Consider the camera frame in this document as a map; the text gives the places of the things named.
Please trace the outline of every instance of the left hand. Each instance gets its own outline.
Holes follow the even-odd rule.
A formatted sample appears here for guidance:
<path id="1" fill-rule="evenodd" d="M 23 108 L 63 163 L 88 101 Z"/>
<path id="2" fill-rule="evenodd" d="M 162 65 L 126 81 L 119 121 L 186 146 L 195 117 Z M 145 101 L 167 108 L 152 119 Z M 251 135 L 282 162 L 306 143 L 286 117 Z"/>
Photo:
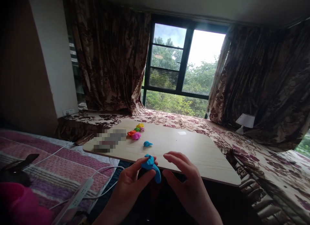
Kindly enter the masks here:
<path id="1" fill-rule="evenodd" d="M 138 159 L 133 165 L 124 169 L 120 175 L 115 189 L 109 199 L 103 212 L 93 223 L 96 224 L 119 224 L 129 214 L 135 204 L 141 191 L 155 176 L 155 171 L 147 171 L 137 180 L 138 171 L 141 169 L 141 164 L 146 162 L 148 157 Z"/>

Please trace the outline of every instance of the white table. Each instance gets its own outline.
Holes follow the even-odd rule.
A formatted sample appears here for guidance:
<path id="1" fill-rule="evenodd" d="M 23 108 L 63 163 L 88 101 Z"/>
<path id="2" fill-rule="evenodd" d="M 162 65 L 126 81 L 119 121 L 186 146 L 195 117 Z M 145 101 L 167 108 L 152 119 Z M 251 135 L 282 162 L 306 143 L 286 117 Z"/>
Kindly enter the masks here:
<path id="1" fill-rule="evenodd" d="M 124 137 L 122 141 L 118 142 L 115 149 L 112 149 L 109 153 L 94 151 L 94 145 L 110 136 L 110 133 L 115 132 L 115 130 L 126 130 L 127 133 L 138 124 L 139 122 L 124 119 L 120 124 L 107 130 L 107 133 L 102 134 L 101 137 L 95 137 L 88 141 L 84 144 L 83 149 L 86 152 L 130 162 L 135 162 L 145 154 L 150 154 L 157 156 L 160 169 L 169 169 L 178 173 L 180 173 L 180 170 L 174 164 L 169 163 L 163 157 L 163 154 L 169 151 L 182 152 L 198 168 L 203 179 L 232 186 L 241 184 L 240 177 L 225 156 L 215 146 L 210 137 L 204 134 L 144 123 L 145 131 L 141 132 L 139 140 Z M 145 141 L 153 143 L 153 146 L 143 147 Z"/>

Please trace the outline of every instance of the striped blanket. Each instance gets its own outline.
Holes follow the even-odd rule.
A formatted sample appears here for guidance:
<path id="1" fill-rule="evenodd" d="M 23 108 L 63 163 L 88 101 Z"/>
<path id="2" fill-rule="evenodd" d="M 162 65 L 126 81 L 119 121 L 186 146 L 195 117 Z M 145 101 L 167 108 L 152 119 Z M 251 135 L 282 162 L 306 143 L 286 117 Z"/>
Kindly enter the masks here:
<path id="1" fill-rule="evenodd" d="M 35 164 L 65 145 L 67 146 L 55 155 L 26 170 L 32 181 L 30 187 L 39 198 L 40 206 L 45 208 L 49 209 L 70 199 L 80 184 L 96 170 L 106 166 L 117 166 L 119 163 L 116 159 L 85 153 L 82 146 L 74 146 L 70 142 L 0 129 L 0 168 L 13 161 L 23 160 L 29 154 L 39 154 L 33 162 Z M 86 196 L 94 197 L 100 194 L 114 171 L 115 168 L 108 168 L 95 174 L 94 183 Z M 84 200 L 79 210 L 90 212 L 94 203 Z M 63 206 L 53 210 L 53 217 L 57 216 Z"/>

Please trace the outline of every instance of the lamp base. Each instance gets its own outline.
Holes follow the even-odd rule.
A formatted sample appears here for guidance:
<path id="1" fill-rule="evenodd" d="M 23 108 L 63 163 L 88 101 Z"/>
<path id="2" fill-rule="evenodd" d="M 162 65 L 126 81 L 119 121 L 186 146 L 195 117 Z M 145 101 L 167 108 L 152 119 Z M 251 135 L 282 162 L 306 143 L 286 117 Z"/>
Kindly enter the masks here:
<path id="1" fill-rule="evenodd" d="M 236 130 L 236 134 L 244 135 L 243 126 L 241 126 L 238 130 Z"/>

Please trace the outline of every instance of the white lamp shade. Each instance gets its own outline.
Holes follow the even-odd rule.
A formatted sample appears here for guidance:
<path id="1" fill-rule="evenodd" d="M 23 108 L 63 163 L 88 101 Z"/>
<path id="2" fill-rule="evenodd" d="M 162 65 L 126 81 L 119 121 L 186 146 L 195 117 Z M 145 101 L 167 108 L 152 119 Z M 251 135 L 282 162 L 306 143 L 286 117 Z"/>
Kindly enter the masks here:
<path id="1" fill-rule="evenodd" d="M 245 127 L 253 128 L 255 116 L 243 113 L 236 121 L 236 123 Z"/>

